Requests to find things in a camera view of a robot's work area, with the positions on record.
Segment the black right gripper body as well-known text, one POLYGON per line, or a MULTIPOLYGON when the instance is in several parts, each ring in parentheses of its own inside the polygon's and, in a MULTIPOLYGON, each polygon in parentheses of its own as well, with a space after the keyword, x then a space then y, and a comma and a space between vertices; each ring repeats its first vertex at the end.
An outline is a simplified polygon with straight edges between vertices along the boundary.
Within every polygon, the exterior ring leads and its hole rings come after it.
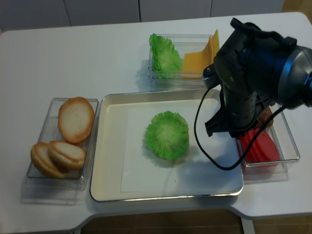
POLYGON ((204 69, 208 89, 221 86, 220 109, 205 123, 208 136, 228 132, 232 137, 255 126, 269 106, 281 103, 278 85, 297 40, 275 31, 262 31, 251 22, 233 18, 234 31, 204 69))

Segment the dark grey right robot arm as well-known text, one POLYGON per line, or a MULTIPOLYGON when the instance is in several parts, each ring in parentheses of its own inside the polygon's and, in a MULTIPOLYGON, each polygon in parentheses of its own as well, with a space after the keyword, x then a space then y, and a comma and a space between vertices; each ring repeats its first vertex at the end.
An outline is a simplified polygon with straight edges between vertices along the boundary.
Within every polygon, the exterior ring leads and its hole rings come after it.
POLYGON ((287 109, 311 106, 311 49, 251 22, 232 19, 231 26, 234 31, 203 70, 208 89, 221 87, 221 106, 205 123, 207 134, 245 133, 274 104, 287 109))

